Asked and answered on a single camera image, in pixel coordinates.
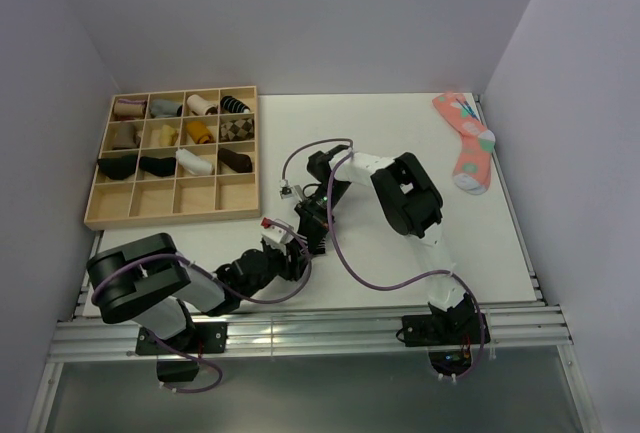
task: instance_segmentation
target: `rolled sock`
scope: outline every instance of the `rolled sock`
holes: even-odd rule
[[[189,150],[176,151],[176,159],[182,167],[195,176],[206,176],[213,173],[213,165],[207,160],[194,155]]]
[[[182,103],[159,98],[149,105],[149,114],[154,118],[173,118],[182,114]]]
[[[220,106],[229,113],[251,113],[247,105],[233,96],[223,97],[222,100],[220,100]]]
[[[100,158],[98,160],[98,170],[112,180],[122,181],[136,172],[137,163],[137,154],[125,155],[120,158]]]
[[[140,157],[140,169],[155,176],[171,176],[176,172],[176,159],[142,156]]]
[[[213,135],[201,121],[187,123],[187,133],[197,145],[213,143]]]
[[[111,149],[134,150],[140,145],[136,128],[131,123],[120,123],[116,127],[116,135],[113,138]]]
[[[220,125],[220,141],[250,140],[254,136],[253,119],[225,121]]]
[[[200,95],[191,95],[187,98],[187,105],[198,116],[215,115],[218,113],[218,104],[215,101],[207,101]]]
[[[462,150],[453,170],[454,183],[470,194],[479,195],[491,184],[491,153],[496,138],[458,100],[464,103],[464,96],[448,92],[436,97],[433,105],[462,138]]]
[[[127,100],[126,98],[120,98],[116,100],[113,105],[113,114],[116,116],[144,118],[146,108],[146,100]]]
[[[173,146],[178,139],[178,130],[169,125],[162,125],[160,130],[160,146]]]
[[[253,171],[249,155],[236,153],[226,148],[218,148],[218,158],[236,173],[251,173]]]

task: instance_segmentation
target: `white table surface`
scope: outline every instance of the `white table surface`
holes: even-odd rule
[[[282,164],[295,148],[324,138],[350,137],[358,151],[396,157],[414,153],[444,199],[444,236],[457,263],[457,273],[481,303],[535,301],[535,293],[518,242],[503,189],[492,166],[489,190],[480,196],[457,188],[451,179],[460,153],[460,137],[433,107],[435,94],[295,95],[260,97],[261,200],[264,216],[297,227],[295,200],[281,200]],[[467,94],[475,107],[473,98]],[[315,180],[306,172],[310,154],[331,145],[309,149],[294,159],[288,171],[291,184]],[[423,272],[424,259],[410,241],[387,224],[375,192],[352,185],[335,209],[338,240],[345,256],[361,276],[390,285]],[[169,233],[178,249],[209,270],[260,248],[260,219],[179,226],[106,230],[100,250]],[[295,284],[274,280],[256,295],[276,298]],[[313,261],[306,288],[277,306],[243,302],[239,312],[292,311],[330,308],[375,308],[426,304],[426,285],[418,282],[394,292],[376,292],[356,283],[339,262],[331,241],[327,254]],[[99,316],[90,302],[85,316]]]

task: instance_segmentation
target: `black mounting bracket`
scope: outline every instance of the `black mounting bracket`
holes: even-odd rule
[[[194,338],[200,341],[192,341],[182,351],[192,355],[217,354],[224,353],[227,345],[227,323],[224,322],[205,322],[194,323]],[[136,355],[138,356],[158,356],[170,355],[167,350],[161,348],[149,335],[146,328],[140,328],[138,331],[138,340],[136,343]]]
[[[482,322],[484,341],[487,344],[491,342],[491,335],[484,314]],[[480,344],[480,324],[475,313],[456,330],[442,328],[437,315],[407,315],[402,317],[401,331],[407,347],[460,345],[465,335],[468,335],[472,345]]]

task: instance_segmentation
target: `white enclosure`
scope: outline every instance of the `white enclosure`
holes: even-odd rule
[[[0,0],[0,11],[2,431],[24,430],[56,321],[75,306],[109,97],[231,85],[481,95],[533,268],[566,314],[603,428],[638,430],[640,0]],[[293,115],[295,99],[271,98]],[[340,113],[327,117],[338,131]],[[283,155],[264,148],[262,161]]]

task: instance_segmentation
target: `pink sock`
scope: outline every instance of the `pink sock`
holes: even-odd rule
[[[496,137],[482,123],[473,118],[459,93],[447,92],[433,100],[433,106],[453,126],[462,138],[462,151],[453,169],[453,182],[467,193],[480,195],[491,184],[491,153]]]

